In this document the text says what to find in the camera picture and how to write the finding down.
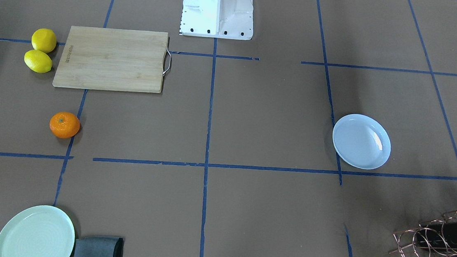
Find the grey folded cloth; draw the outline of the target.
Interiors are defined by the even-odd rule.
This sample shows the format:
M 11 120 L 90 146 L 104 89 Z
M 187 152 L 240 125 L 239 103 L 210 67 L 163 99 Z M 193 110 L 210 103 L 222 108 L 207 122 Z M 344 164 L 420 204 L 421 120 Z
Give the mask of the grey folded cloth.
M 93 236 L 75 240 L 73 257 L 123 257 L 124 238 Z

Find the orange mandarin fruit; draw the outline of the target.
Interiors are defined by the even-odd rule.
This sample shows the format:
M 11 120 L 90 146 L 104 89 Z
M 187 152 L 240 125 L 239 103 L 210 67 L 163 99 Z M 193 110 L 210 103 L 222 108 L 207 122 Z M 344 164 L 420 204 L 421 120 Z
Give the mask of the orange mandarin fruit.
M 69 112 L 58 112 L 49 121 L 49 128 L 54 136 L 68 139 L 80 130 L 81 123 L 78 117 Z

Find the yellow lemon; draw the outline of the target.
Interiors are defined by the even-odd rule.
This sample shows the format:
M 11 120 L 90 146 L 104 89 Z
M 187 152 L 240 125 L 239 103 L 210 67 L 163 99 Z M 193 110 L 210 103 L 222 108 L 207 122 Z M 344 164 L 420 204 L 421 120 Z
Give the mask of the yellow lemon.
M 52 59 L 41 50 L 29 50 L 24 54 L 24 62 L 34 72 L 48 73 L 53 67 Z
M 52 29 L 41 28 L 33 32 L 30 42 L 34 50 L 50 53 L 56 48 L 57 38 Z

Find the light blue plate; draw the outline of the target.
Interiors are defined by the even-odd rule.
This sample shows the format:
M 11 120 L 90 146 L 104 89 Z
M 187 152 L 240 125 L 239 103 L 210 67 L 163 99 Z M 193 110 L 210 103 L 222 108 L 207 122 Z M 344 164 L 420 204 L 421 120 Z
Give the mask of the light blue plate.
M 391 155 L 391 139 L 387 131 L 366 115 L 341 117 L 333 127 L 332 141 L 341 159 L 359 169 L 380 168 Z

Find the pale green plate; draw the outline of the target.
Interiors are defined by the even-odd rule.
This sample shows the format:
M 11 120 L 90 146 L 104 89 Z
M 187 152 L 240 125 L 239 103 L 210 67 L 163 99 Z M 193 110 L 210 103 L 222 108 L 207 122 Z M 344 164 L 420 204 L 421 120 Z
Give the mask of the pale green plate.
M 0 257 L 70 257 L 74 245 L 72 220 L 50 205 L 19 212 L 0 232 Z

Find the bamboo cutting board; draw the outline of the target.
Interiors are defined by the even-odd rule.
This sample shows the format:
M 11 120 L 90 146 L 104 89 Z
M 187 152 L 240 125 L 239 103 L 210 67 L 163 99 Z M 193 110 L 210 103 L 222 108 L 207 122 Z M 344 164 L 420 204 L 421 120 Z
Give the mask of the bamboo cutting board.
M 52 84 L 160 94 L 172 60 L 168 45 L 167 32 L 71 26 Z

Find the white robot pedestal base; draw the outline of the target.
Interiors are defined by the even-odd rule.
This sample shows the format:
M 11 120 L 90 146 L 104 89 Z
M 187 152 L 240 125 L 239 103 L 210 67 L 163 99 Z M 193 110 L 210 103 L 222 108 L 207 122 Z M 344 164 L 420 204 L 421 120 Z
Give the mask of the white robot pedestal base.
M 253 0 L 183 0 L 179 34 L 251 40 Z

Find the upper dark wine bottle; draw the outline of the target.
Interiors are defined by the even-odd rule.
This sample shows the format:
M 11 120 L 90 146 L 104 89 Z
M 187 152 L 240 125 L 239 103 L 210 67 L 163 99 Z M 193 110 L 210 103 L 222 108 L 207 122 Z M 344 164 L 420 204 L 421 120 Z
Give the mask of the upper dark wine bottle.
M 416 242 L 420 246 L 457 251 L 457 222 L 445 222 L 426 225 L 417 231 Z

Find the upper yellow lemon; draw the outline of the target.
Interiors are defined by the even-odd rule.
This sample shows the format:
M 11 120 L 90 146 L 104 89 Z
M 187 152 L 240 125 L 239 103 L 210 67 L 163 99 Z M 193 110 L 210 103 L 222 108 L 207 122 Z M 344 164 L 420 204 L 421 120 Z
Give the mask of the upper yellow lemon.
M 33 32 L 30 42 L 34 50 L 50 53 L 56 48 L 57 38 L 52 29 L 41 28 Z

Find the lower yellow lemon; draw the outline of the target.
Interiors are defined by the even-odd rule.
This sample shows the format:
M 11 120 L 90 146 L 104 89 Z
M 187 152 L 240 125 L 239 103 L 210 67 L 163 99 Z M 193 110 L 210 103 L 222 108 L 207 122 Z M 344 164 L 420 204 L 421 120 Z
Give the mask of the lower yellow lemon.
M 53 67 L 52 59 L 41 50 L 29 50 L 24 54 L 24 62 L 34 72 L 48 73 Z

